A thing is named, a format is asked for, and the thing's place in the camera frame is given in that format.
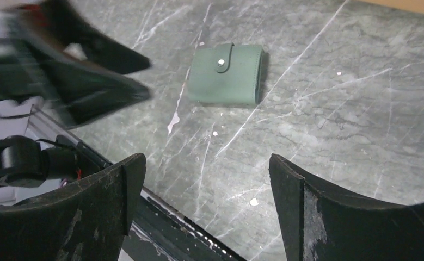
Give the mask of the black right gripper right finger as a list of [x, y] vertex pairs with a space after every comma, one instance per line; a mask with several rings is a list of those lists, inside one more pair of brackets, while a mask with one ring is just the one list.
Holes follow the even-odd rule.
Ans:
[[424, 260], [424, 203], [360, 195], [278, 154], [269, 176], [287, 260]]

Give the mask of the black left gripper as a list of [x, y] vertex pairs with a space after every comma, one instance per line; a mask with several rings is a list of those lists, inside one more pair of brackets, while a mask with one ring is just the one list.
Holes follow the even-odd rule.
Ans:
[[[47, 27], [64, 46], [80, 44], [95, 64], [70, 57], [45, 58], [29, 36], [35, 27]], [[121, 74], [150, 67], [149, 58], [101, 33], [69, 1], [43, 1], [42, 10], [0, 9], [0, 102], [22, 105], [40, 97], [46, 110], [53, 110], [65, 126], [83, 126], [149, 100], [147, 86]], [[0, 113], [0, 119], [29, 116]]]

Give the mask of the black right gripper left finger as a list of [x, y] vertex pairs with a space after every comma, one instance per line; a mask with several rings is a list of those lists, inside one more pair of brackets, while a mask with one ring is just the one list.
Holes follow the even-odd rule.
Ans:
[[117, 260], [146, 174], [142, 153], [0, 206], [0, 260]]

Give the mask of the green leather card holder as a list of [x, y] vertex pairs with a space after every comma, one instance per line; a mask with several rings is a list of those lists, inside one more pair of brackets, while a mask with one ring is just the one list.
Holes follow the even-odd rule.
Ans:
[[192, 101], [219, 105], [257, 105], [263, 57], [261, 45], [224, 43], [197, 50], [187, 80]]

